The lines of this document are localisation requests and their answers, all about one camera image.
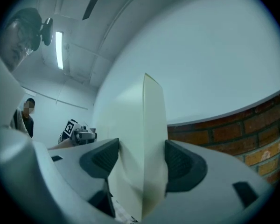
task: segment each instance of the white ceiling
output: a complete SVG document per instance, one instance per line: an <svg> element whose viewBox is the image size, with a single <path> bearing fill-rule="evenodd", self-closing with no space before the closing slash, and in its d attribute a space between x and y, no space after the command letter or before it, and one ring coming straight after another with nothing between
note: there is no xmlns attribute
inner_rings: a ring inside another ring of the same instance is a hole
<svg viewBox="0 0 280 224"><path fill-rule="evenodd" d="M179 0L98 0L88 19L82 20L90 0L22 0L36 7L42 20L52 17L53 31L63 31L64 72L75 80L99 88L121 50L137 32L167 6ZM41 44L34 56L58 70L55 36Z"/></svg>

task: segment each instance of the white wall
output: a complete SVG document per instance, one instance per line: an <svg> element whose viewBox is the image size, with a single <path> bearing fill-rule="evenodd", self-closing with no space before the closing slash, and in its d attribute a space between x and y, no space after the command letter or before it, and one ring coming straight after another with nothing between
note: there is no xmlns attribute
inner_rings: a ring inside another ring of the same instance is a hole
<svg viewBox="0 0 280 224"><path fill-rule="evenodd" d="M168 124L238 112L280 91L280 31L258 0L184 0L125 47L101 86L100 111L139 74L162 87Z"/></svg>
<svg viewBox="0 0 280 224"><path fill-rule="evenodd" d="M97 91L66 77L62 71L46 67L37 59L38 52L33 54L33 60L30 57L24 60L13 75L22 87L36 92L35 97L26 94L19 104L19 108L23 109L27 98L35 100L35 111L31 114L34 120L33 139L52 147L57 144L69 119L91 127Z"/></svg>

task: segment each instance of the ceiling light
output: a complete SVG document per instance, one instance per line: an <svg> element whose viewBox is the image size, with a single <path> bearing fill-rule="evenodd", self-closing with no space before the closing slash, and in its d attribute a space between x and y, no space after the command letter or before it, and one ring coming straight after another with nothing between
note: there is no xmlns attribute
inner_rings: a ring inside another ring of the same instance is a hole
<svg viewBox="0 0 280 224"><path fill-rule="evenodd" d="M62 60L62 32L56 32L55 34L55 45L56 45L56 57L59 69L63 70L63 60Z"/></svg>

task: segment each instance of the brick wall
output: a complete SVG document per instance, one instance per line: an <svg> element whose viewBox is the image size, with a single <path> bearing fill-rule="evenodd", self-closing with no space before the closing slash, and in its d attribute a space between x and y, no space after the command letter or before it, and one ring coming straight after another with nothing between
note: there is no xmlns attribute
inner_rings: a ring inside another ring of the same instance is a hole
<svg viewBox="0 0 280 224"><path fill-rule="evenodd" d="M280 179L280 95L224 118L169 126L168 138L234 155L275 185Z"/></svg>

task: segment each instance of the dark hair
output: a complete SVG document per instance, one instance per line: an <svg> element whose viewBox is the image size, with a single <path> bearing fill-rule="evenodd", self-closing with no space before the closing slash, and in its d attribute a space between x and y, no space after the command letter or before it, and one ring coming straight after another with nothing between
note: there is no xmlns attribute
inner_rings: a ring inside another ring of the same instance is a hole
<svg viewBox="0 0 280 224"><path fill-rule="evenodd" d="M29 101L29 102L31 102L31 103L33 103L34 105L35 105L35 101L34 101L34 99L32 99L32 98L28 98L27 100L26 100L26 102L27 101Z"/></svg>

